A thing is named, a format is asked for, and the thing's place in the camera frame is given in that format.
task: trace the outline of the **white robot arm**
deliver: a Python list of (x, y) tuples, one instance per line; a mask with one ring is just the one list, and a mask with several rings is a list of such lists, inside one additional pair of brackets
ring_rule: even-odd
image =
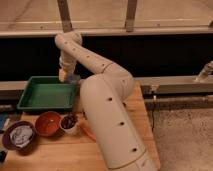
[(157, 171), (122, 103), (133, 90), (132, 75), (83, 48), (77, 32), (59, 34), (55, 42), (61, 50), (60, 65), (66, 73), (72, 70), (72, 58), (94, 73), (83, 82), (80, 97), (108, 170)]

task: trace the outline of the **green tray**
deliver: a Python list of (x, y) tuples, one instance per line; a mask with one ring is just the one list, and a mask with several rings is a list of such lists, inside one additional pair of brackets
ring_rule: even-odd
[(71, 110), (76, 85), (61, 83), (57, 76), (33, 76), (29, 79), (17, 108), (36, 110)]

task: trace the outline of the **black wall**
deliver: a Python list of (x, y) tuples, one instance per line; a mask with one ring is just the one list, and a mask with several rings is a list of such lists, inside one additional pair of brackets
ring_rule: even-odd
[[(196, 75), (213, 60), (213, 34), (84, 37), (83, 46), (114, 60), (133, 76)], [(0, 81), (57, 75), (60, 52), (54, 38), (0, 39)], [(81, 65), (82, 77), (90, 73)]]

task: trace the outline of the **wooden table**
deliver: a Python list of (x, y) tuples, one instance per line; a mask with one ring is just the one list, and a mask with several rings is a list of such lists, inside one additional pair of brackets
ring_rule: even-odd
[[(147, 111), (141, 96), (139, 83), (135, 83), (132, 95), (125, 101), (126, 109), (136, 129), (160, 168), (160, 161), (149, 124)], [(75, 112), (82, 112), (80, 100), (76, 100)], [(22, 120), (35, 122), (36, 115), (22, 115)], [(58, 133), (51, 138), (37, 137), (22, 153), (9, 151), (1, 171), (107, 171), (97, 144), (81, 133), (73, 137)]]

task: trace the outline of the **metal rail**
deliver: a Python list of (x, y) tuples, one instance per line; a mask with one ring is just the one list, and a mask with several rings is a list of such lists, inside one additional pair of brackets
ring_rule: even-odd
[[(213, 76), (204, 83), (195, 83), (196, 76), (136, 77), (143, 95), (213, 93)], [(0, 82), (0, 100), (19, 99), (27, 81)]]

